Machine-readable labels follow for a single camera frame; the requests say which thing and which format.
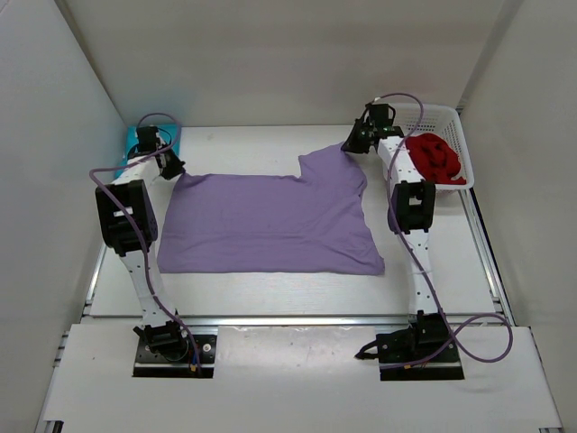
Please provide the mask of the red t shirt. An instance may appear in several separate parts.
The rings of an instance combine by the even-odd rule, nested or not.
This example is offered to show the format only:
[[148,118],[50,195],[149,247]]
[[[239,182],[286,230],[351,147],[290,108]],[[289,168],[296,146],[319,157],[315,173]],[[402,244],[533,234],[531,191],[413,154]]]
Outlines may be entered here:
[[464,185],[457,153],[440,136],[420,134],[406,139],[411,161],[425,180],[439,185]]

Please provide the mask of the purple t shirt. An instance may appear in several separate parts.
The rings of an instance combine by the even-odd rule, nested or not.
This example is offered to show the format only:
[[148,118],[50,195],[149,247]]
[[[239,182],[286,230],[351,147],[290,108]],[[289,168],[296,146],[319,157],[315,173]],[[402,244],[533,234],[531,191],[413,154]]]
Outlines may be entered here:
[[382,275],[360,165],[338,144],[298,162],[299,176],[181,175],[162,228],[160,271]]

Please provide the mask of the teal t shirt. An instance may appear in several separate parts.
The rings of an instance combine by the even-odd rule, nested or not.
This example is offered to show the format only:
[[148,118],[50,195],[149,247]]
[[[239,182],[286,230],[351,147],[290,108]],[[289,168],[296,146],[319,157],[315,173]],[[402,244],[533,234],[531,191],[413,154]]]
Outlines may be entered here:
[[[174,140],[177,133],[177,126],[175,124],[154,125],[156,129],[156,136],[160,142],[160,148],[165,148],[172,145],[172,148],[155,157],[158,166],[159,175],[165,180],[172,180],[178,175],[184,173],[185,162],[179,158],[180,141]],[[132,126],[128,129],[124,156],[121,162],[126,165],[129,160],[145,155],[139,148],[139,138],[136,133],[136,127]]]

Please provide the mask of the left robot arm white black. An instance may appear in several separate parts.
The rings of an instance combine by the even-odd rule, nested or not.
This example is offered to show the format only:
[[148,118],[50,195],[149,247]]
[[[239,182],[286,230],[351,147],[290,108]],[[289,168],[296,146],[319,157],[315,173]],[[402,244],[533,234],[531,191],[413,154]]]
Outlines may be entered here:
[[157,360],[183,362],[192,354],[190,338],[177,321],[160,276],[155,243],[159,228],[148,192],[153,180],[172,180],[184,172],[184,162],[170,148],[171,134],[158,126],[141,126],[127,166],[117,178],[96,188],[101,233],[129,273],[142,312],[134,329],[139,347]]

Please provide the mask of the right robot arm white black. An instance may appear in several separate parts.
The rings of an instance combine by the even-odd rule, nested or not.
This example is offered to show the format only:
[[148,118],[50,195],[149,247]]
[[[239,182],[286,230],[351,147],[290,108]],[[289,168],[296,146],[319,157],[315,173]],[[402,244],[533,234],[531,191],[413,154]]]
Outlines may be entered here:
[[368,103],[342,146],[348,153],[375,149],[383,162],[389,204],[389,229],[404,247],[409,273],[408,327],[376,337],[377,353],[365,347],[359,359],[378,358],[380,368],[407,371],[440,355],[450,332],[433,285],[429,231],[435,211],[435,184],[418,171],[407,149],[408,137],[395,126],[396,110],[377,101]]

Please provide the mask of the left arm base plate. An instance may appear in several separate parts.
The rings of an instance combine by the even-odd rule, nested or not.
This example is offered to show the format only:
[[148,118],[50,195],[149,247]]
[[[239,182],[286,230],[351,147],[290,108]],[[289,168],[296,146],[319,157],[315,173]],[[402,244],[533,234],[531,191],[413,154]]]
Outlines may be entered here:
[[185,341],[169,345],[169,349],[153,349],[144,335],[139,336],[133,363],[135,378],[169,378],[169,379],[212,379],[215,372],[217,352],[217,333],[211,329],[208,333],[195,334],[193,346]]

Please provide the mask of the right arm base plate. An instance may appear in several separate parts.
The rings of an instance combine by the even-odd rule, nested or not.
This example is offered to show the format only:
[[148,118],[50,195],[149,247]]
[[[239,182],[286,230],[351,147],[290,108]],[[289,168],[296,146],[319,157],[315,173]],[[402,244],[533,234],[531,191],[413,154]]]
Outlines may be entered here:
[[460,381],[465,378],[456,344],[447,337],[415,336],[408,328],[376,335],[382,382]]

